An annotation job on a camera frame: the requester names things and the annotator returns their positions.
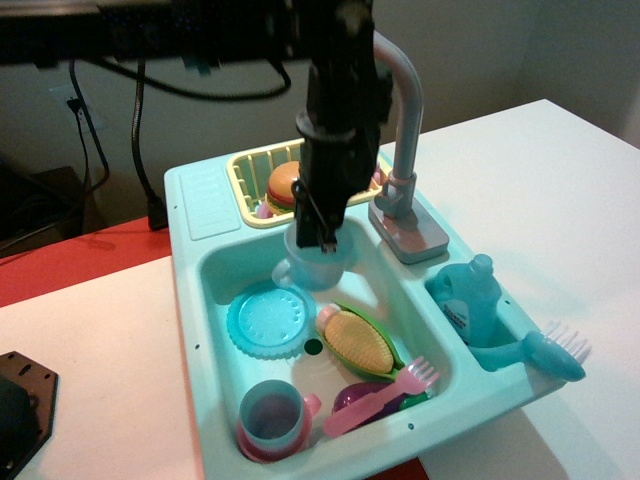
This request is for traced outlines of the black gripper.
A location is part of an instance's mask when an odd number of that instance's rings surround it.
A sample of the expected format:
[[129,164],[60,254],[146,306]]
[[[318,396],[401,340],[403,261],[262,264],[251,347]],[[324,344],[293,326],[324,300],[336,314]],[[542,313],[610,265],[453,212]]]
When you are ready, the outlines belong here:
[[380,125],[374,122],[330,133],[301,112],[296,127],[304,142],[302,191],[294,207],[295,242],[299,248],[318,247],[323,254],[333,254],[349,199],[369,187],[377,164]]

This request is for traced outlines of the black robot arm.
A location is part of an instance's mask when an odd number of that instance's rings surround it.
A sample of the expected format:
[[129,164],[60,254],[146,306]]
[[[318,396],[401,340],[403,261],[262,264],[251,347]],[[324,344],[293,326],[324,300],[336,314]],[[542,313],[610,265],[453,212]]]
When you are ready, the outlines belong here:
[[122,73],[127,61],[180,58],[197,68],[264,60],[310,63],[294,183],[296,243],[337,248],[349,199],[376,166],[392,74],[376,55],[368,1],[5,1],[1,61],[51,68],[84,60]]

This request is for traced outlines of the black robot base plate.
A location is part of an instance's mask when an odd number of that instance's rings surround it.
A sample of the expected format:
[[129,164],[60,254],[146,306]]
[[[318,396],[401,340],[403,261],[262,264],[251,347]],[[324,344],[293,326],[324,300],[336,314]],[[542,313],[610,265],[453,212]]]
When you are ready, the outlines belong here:
[[1,355],[2,479],[15,479],[51,437],[58,379],[17,351]]

